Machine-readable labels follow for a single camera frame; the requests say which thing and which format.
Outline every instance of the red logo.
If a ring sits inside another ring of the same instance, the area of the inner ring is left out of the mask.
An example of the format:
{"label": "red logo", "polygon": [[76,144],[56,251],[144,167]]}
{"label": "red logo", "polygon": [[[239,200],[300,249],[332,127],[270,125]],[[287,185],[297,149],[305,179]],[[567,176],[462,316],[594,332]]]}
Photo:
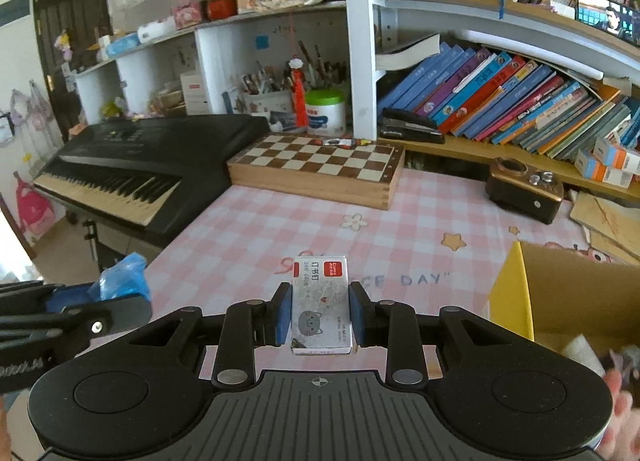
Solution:
{"label": "red logo", "polygon": [[342,263],[337,263],[335,261],[331,263],[324,263],[324,276],[325,277],[341,277]]}

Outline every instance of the pink checkered tablecloth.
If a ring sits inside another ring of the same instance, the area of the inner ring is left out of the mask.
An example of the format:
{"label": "pink checkered tablecloth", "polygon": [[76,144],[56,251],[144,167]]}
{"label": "pink checkered tablecloth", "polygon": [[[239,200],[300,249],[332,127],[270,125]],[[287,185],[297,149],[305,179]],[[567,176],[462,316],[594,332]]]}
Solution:
{"label": "pink checkered tablecloth", "polygon": [[[586,249],[564,202],[551,225],[504,211],[484,184],[403,170],[389,211],[233,186],[146,270],[154,317],[183,306],[224,313],[238,301],[269,300],[292,278],[299,254],[345,255],[350,281],[372,300],[403,301],[418,313],[444,305],[476,313],[517,239]],[[201,377],[210,376],[209,351]],[[289,347],[256,351],[261,369],[384,371],[384,349],[348,357],[294,357]]]}

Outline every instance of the phone screen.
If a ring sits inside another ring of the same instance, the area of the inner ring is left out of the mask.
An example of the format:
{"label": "phone screen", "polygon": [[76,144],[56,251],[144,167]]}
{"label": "phone screen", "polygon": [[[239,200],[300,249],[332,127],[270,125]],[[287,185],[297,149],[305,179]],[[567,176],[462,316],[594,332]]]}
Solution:
{"label": "phone screen", "polygon": [[612,0],[578,0],[576,20],[640,46],[640,12]]}

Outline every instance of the white jar with green lid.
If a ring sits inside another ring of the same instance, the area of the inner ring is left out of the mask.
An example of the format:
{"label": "white jar with green lid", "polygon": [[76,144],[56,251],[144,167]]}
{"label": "white jar with green lid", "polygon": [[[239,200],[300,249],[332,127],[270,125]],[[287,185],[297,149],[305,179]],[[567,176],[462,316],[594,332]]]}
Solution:
{"label": "white jar with green lid", "polygon": [[347,130],[344,93],[338,89],[320,89],[305,94],[308,133],[338,137]]}

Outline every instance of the door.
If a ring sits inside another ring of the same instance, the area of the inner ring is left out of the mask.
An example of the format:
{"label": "door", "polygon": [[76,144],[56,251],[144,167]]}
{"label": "door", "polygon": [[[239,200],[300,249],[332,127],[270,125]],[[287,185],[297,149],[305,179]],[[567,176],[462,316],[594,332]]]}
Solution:
{"label": "door", "polygon": [[93,66],[96,51],[87,48],[95,44],[96,35],[111,33],[107,0],[33,0],[33,19],[49,100],[66,141],[69,129],[78,123],[81,104],[76,92],[67,90],[65,59],[54,43],[66,30],[73,51],[71,70]]}

